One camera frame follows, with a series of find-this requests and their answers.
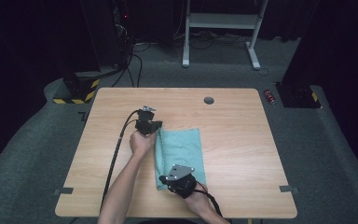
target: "light blue towel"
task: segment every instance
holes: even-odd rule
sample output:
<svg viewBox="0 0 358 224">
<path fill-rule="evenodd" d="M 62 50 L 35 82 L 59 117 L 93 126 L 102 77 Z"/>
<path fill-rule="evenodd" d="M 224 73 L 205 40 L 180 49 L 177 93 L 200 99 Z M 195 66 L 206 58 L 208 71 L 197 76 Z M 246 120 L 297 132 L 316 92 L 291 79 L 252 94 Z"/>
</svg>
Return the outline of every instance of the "light blue towel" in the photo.
<svg viewBox="0 0 358 224">
<path fill-rule="evenodd" d="M 157 189 L 167 188 L 158 178 L 161 175 L 168 175 L 174 164 L 193 167 L 195 171 L 192 175 L 201 184 L 206 185 L 199 129 L 183 131 L 159 129 L 155 153 Z"/>
</svg>

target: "white metal shelf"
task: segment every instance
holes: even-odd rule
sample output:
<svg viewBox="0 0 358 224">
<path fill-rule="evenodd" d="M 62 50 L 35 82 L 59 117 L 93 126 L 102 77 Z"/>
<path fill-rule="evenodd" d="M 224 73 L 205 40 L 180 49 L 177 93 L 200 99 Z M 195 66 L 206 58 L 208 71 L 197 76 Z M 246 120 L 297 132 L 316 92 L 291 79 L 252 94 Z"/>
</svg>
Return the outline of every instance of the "white metal shelf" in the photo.
<svg viewBox="0 0 358 224">
<path fill-rule="evenodd" d="M 190 66 L 190 47 L 189 37 L 190 28 L 226 28 L 226 29 L 244 29 L 254 30 L 250 42 L 246 42 L 245 47 L 249 52 L 254 70 L 260 69 L 260 63 L 255 55 L 255 41 L 260 30 L 261 22 L 266 11 L 269 0 L 264 0 L 260 12 L 256 15 L 241 14 L 213 14 L 213 13 L 190 13 L 190 0 L 187 0 L 186 10 L 186 33 L 183 49 L 183 67 Z"/>
<path fill-rule="evenodd" d="M 254 29 L 257 15 L 191 13 L 190 27 Z"/>
</svg>

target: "yellow and black tape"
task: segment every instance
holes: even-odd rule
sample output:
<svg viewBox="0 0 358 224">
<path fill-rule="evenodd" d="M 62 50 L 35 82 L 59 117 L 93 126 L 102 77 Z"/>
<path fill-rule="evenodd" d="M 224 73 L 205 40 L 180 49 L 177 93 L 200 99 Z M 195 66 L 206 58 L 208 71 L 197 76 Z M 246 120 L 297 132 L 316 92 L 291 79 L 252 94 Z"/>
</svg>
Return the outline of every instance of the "yellow and black tape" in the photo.
<svg viewBox="0 0 358 224">
<path fill-rule="evenodd" d="M 56 104 L 64 105 L 64 104 L 87 104 L 90 102 L 92 97 L 95 94 L 95 91 L 97 89 L 98 83 L 100 82 L 100 79 L 96 79 L 92 81 L 87 88 L 84 88 L 85 90 L 82 90 L 82 96 L 81 97 L 54 97 L 53 101 Z"/>
</svg>

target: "round hole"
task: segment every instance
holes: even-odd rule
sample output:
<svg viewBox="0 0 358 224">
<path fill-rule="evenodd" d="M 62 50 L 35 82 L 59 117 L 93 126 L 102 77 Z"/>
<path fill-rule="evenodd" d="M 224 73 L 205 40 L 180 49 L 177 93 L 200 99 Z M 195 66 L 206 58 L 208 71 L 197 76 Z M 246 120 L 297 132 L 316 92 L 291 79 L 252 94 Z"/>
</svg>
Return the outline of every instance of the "round hole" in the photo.
<svg viewBox="0 0 358 224">
<path fill-rule="evenodd" d="M 207 105 L 211 105 L 214 103 L 214 99 L 210 96 L 207 96 L 204 98 L 204 103 L 207 104 Z"/>
</svg>

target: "hand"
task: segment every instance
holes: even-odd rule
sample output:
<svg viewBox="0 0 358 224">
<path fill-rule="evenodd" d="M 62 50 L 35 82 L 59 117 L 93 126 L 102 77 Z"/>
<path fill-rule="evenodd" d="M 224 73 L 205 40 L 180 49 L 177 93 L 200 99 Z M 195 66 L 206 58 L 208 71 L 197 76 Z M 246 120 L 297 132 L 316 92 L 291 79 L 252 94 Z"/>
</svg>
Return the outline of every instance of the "hand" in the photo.
<svg viewBox="0 0 358 224">
<path fill-rule="evenodd" d="M 139 131 L 132 133 L 130 138 L 130 147 L 132 156 L 139 156 L 143 158 L 146 153 L 154 146 L 156 140 L 156 133 L 151 133 L 148 136 L 143 136 Z"/>
</svg>

